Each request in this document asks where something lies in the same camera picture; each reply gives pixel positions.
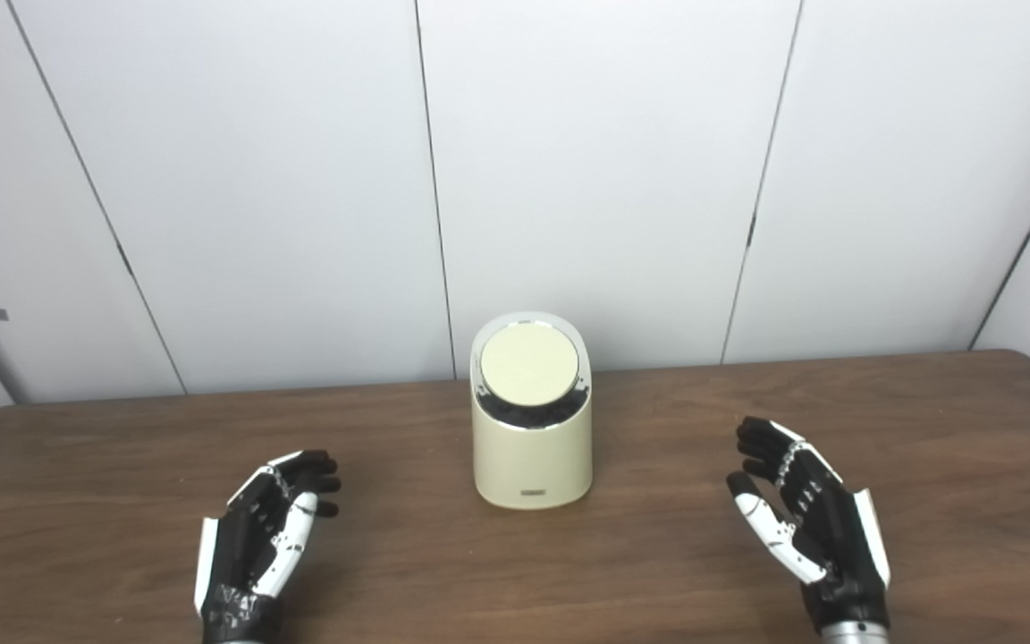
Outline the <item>white and black right hand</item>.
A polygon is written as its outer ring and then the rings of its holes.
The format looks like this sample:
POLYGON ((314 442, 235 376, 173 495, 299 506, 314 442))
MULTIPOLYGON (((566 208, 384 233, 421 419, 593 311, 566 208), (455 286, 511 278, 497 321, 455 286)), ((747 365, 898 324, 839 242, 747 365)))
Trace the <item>white and black right hand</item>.
POLYGON ((840 474, 782 423, 745 417, 741 470, 726 482, 741 516, 772 558, 798 580, 810 623, 824 643, 888 643, 891 566, 869 489, 840 474))

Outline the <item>white and black left hand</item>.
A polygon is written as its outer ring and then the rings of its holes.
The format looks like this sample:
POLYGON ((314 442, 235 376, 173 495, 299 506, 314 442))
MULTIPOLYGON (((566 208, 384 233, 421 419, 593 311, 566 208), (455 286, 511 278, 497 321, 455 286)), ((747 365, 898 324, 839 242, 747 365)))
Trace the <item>white and black left hand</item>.
POLYGON ((283 626, 283 587, 312 527, 339 512, 339 465, 325 450, 266 462, 201 523, 193 604, 204 643, 274 643, 283 626))

